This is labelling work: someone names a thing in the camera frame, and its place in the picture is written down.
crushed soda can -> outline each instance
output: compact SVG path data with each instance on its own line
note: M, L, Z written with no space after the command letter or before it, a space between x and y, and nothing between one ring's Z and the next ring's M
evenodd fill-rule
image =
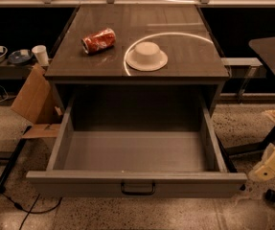
M115 32L110 28L106 28L82 38L81 44L88 55L93 55L99 51L112 47L115 41Z

white cup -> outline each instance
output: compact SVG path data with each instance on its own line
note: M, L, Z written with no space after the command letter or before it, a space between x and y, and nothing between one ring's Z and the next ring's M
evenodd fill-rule
M47 48L44 45L34 46L32 49L35 58L38 60L39 65L48 66L49 58L47 53Z

terrazzo floor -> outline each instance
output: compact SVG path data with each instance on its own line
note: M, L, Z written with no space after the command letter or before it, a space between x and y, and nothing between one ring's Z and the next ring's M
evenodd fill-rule
M219 104L213 121L223 145L261 141L273 127L261 114L267 109L275 109L275 104ZM9 103L0 105L0 151L12 151L27 125ZM43 140L28 140L5 185L5 195L29 210L38 192L25 175L29 170L44 170L50 153ZM232 160L238 171L248 173L261 155L239 155ZM224 199L64 197L56 210L30 214L22 229L275 229L275 204L264 200L269 188L275 190L275 178L263 183L248 180L245 191ZM48 210L58 201L40 197L33 210ZM0 229L19 229L25 216L0 195Z

cabinet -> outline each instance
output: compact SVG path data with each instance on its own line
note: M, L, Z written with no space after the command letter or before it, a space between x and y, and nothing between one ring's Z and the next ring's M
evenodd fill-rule
M80 40L106 26L115 46L87 56ZM139 40L167 65L126 65ZM218 147L211 115L228 73L194 6L82 5L46 78L65 114L46 171L27 174L41 193L228 197L245 182Z

cardboard box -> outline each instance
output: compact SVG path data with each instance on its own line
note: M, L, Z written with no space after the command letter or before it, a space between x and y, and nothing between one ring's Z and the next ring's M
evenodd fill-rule
M25 139L57 137L60 128L61 116L44 74L45 70L36 64L11 105L11 110L33 124L22 136Z

